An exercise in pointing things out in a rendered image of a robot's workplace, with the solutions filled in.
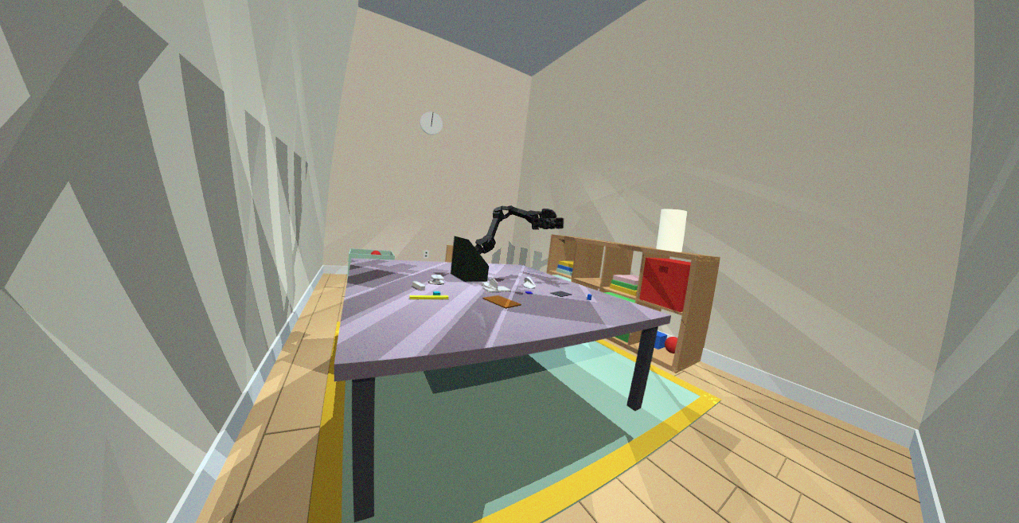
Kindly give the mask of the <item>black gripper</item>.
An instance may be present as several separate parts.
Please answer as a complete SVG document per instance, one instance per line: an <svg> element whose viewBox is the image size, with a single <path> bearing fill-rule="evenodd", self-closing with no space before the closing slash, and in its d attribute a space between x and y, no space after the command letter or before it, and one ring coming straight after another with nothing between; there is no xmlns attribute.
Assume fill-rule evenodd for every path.
<svg viewBox="0 0 1019 523"><path fill-rule="evenodd" d="M539 229L538 225L540 228L544 229L564 228L564 217L543 218L542 221L539 221L539 218L533 218L532 229L538 230Z"/></svg>

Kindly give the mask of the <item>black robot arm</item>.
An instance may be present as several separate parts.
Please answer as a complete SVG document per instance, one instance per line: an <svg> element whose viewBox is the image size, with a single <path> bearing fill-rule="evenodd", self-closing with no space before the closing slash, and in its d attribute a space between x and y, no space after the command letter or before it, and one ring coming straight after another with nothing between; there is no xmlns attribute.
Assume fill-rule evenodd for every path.
<svg viewBox="0 0 1019 523"><path fill-rule="evenodd" d="M502 210L507 210L509 212L505 215ZM494 248L496 244L494 236L498 231L498 225L500 221L503 221L503 219L506 219L509 215L523 217L531 224L533 218L539 218L539 221L542 221L543 218L557 218L556 212L552 209L542 209L542 211L525 211L523 209L514 208L513 206L499 206L494 209L494 220L489 226L488 233L484 236L483 239L475 241L476 246L474 246L474 248L476 248L480 255L482 253L486 254Z"/></svg>

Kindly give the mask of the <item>orange flat rectangular plate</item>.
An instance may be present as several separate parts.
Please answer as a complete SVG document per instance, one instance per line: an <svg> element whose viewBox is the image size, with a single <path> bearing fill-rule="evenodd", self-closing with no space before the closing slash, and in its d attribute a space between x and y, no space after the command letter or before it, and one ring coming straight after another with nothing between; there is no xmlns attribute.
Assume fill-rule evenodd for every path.
<svg viewBox="0 0 1019 523"><path fill-rule="evenodd" d="M512 299L505 297L500 297L500 295L494 295L494 297L483 297L482 299L487 299L489 302L493 302L496 305L504 306L509 308L509 306L520 306L519 302L514 302Z"/></svg>

